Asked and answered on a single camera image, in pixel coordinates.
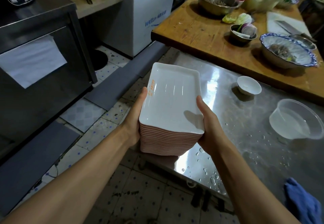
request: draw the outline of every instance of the white rectangular plate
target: white rectangular plate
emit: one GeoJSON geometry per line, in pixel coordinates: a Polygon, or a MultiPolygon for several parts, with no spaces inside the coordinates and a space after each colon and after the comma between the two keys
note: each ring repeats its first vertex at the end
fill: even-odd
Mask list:
{"type": "Polygon", "coordinates": [[[196,104],[201,95],[199,72],[154,63],[142,106],[140,123],[173,132],[203,134],[203,115],[196,104]]]}

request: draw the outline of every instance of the freezer label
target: freezer label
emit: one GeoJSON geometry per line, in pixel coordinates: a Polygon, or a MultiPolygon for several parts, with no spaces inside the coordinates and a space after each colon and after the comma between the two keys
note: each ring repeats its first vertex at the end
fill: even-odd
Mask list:
{"type": "Polygon", "coordinates": [[[145,26],[149,26],[151,25],[156,19],[162,17],[163,15],[165,15],[167,13],[166,10],[164,10],[163,12],[159,13],[157,16],[155,16],[154,18],[151,18],[150,20],[145,22],[145,26]]]}

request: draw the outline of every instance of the clear plastic container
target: clear plastic container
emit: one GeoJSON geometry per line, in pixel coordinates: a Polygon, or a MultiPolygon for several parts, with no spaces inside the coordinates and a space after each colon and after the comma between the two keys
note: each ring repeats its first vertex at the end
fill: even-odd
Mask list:
{"type": "Polygon", "coordinates": [[[269,117],[272,128],[287,139],[321,139],[324,124],[318,115],[306,105],[292,99],[278,102],[269,117]]]}

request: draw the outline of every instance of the knife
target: knife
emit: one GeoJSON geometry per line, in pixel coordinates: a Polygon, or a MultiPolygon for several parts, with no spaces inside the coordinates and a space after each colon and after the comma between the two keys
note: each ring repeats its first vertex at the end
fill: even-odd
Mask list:
{"type": "Polygon", "coordinates": [[[300,32],[299,30],[297,30],[296,28],[294,28],[292,25],[290,25],[289,23],[287,23],[286,21],[283,20],[275,20],[275,22],[281,26],[284,30],[288,31],[290,34],[293,35],[300,35],[303,38],[306,38],[307,40],[311,41],[311,42],[317,42],[314,38],[310,37],[309,35],[300,32]]]}

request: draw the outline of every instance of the blue cloth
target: blue cloth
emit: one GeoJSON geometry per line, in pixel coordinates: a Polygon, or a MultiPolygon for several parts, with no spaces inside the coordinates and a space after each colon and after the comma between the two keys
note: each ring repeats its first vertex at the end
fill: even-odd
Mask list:
{"type": "Polygon", "coordinates": [[[293,178],[285,186],[286,207],[302,224],[322,224],[321,203],[293,178]]]}

